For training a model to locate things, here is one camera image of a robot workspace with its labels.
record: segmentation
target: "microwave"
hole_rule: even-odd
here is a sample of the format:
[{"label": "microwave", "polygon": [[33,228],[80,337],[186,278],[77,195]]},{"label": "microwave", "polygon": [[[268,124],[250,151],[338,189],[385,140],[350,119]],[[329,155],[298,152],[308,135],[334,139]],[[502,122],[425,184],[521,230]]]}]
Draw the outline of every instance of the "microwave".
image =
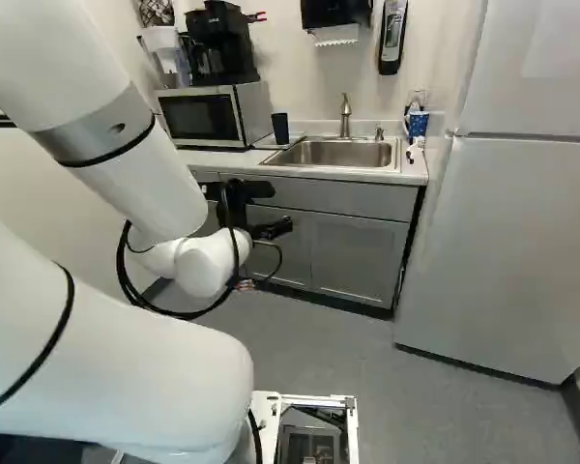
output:
[{"label": "microwave", "polygon": [[177,146],[247,148],[273,132],[265,81],[157,91]]}]

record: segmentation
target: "robotic arm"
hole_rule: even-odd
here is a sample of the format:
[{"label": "robotic arm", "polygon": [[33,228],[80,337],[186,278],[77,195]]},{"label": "robotic arm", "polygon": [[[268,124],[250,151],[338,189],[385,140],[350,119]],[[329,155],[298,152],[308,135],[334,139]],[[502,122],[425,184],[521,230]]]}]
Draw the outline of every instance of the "robotic arm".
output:
[{"label": "robotic arm", "polygon": [[[0,0],[0,107],[132,221],[134,242],[160,244],[149,268],[198,296],[227,280],[227,229],[185,240],[206,218],[202,192],[77,0]],[[249,234],[237,239],[243,262]],[[0,433],[219,464],[251,391],[236,339],[108,298],[0,223]]]}]

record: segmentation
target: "gray cabinet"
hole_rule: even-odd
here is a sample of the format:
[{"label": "gray cabinet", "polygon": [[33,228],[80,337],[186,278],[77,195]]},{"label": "gray cabinet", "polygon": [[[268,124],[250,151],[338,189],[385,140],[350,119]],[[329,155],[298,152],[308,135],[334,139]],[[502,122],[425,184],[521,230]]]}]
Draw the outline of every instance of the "gray cabinet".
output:
[{"label": "gray cabinet", "polygon": [[[191,169],[191,175],[197,182],[218,182],[220,180],[219,174],[212,171],[202,171]],[[206,221],[191,237],[206,237],[214,234],[219,230],[219,223],[217,221],[217,202],[207,201],[209,206],[209,215],[206,216]]]},{"label": "gray cabinet", "polygon": [[409,224],[311,215],[313,290],[391,307]]},{"label": "gray cabinet", "polygon": [[[273,222],[284,216],[292,218],[294,230],[275,240],[283,251],[283,264],[271,282],[309,290],[311,287],[309,213],[266,206],[247,206],[250,224]],[[278,255],[274,248],[254,245],[246,262],[247,274],[253,278],[263,278],[275,270],[277,262]]]},{"label": "gray cabinet", "polygon": [[[294,231],[275,240],[283,265],[271,282],[392,307],[418,188],[232,173],[219,177],[268,181],[275,188],[272,198],[247,206],[250,224],[293,219]],[[246,261],[247,275],[263,278],[277,262],[274,248],[255,246]]]},{"label": "gray cabinet", "polygon": [[219,230],[219,222],[217,221],[217,202],[207,200],[207,203],[209,206],[209,215],[206,216],[206,220],[202,227],[197,229],[195,233],[191,234],[191,237],[206,237]]}]

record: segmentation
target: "gray carpet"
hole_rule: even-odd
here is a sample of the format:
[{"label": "gray carpet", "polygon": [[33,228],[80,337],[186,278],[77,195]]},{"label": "gray carpet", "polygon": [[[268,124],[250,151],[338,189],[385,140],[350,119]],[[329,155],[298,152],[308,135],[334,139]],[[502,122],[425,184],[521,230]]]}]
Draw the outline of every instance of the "gray carpet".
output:
[{"label": "gray carpet", "polygon": [[[174,285],[156,303],[196,309]],[[248,292],[198,323],[247,346],[256,389],[355,394],[362,464],[580,464],[558,392],[400,352],[390,322]]]}]

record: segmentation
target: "black cup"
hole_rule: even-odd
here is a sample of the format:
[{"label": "black cup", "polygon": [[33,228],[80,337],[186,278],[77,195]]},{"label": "black cup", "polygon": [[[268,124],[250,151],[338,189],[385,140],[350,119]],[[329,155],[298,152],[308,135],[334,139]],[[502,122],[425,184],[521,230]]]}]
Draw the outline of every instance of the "black cup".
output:
[{"label": "black cup", "polygon": [[275,132],[275,142],[277,145],[287,145],[290,143],[290,133],[288,131],[288,113],[273,113],[271,115],[273,131]]}]

